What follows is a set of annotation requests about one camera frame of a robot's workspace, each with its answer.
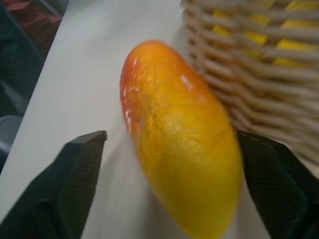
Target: mango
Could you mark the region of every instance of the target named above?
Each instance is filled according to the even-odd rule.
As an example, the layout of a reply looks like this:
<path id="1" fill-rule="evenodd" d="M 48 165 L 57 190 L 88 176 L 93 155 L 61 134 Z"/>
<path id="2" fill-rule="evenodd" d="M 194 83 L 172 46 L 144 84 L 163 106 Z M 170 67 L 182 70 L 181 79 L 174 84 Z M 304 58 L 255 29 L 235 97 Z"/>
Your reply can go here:
<path id="1" fill-rule="evenodd" d="M 239 144 L 220 101 L 159 41 L 129 53 L 120 94 L 137 158 L 159 201 L 192 238 L 220 238 L 243 178 Z"/>

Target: basket weave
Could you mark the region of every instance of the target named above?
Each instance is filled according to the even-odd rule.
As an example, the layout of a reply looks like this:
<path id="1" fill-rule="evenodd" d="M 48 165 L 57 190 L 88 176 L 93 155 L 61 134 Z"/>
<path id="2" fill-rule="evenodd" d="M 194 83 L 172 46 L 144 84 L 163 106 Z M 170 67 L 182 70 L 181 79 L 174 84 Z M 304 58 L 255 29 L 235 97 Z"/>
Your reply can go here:
<path id="1" fill-rule="evenodd" d="M 182 0 L 190 62 L 236 129 L 319 177 L 319 0 Z"/>

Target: white tabletop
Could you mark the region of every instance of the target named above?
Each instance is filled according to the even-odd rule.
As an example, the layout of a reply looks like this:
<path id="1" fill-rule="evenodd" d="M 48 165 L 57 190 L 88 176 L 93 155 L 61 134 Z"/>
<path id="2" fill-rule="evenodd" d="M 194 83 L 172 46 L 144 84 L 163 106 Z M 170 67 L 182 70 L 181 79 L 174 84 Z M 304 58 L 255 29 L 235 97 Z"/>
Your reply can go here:
<path id="1" fill-rule="evenodd" d="M 0 176 L 0 221 L 66 142 L 107 130 L 97 193 L 82 238 L 186 238 L 153 198 L 121 115 L 124 60 L 134 46 L 152 38 L 186 52 L 179 0 L 70 3 Z M 243 197 L 239 211 L 247 212 L 239 213 L 242 223 L 228 234 L 268 239 L 246 188 Z"/>

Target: woven basket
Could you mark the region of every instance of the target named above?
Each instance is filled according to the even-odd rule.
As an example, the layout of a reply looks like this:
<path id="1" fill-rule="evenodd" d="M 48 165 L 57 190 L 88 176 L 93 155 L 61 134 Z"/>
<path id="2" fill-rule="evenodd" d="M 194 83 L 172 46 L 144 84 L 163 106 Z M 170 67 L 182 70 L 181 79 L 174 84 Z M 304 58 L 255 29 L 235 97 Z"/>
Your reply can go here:
<path id="1" fill-rule="evenodd" d="M 237 130 L 319 177 L 319 0 L 182 0 L 190 62 Z"/>

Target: mango skin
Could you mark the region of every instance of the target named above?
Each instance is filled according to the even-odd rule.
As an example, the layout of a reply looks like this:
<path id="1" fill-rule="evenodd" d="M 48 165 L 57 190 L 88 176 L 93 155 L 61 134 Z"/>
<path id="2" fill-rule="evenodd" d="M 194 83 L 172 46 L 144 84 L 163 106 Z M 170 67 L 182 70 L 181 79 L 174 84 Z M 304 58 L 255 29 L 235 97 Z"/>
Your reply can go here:
<path id="1" fill-rule="evenodd" d="M 195 239 L 218 239 L 231 224 L 243 169 L 235 131 L 204 80 L 159 41 L 127 56 L 123 116 L 156 196 Z"/>

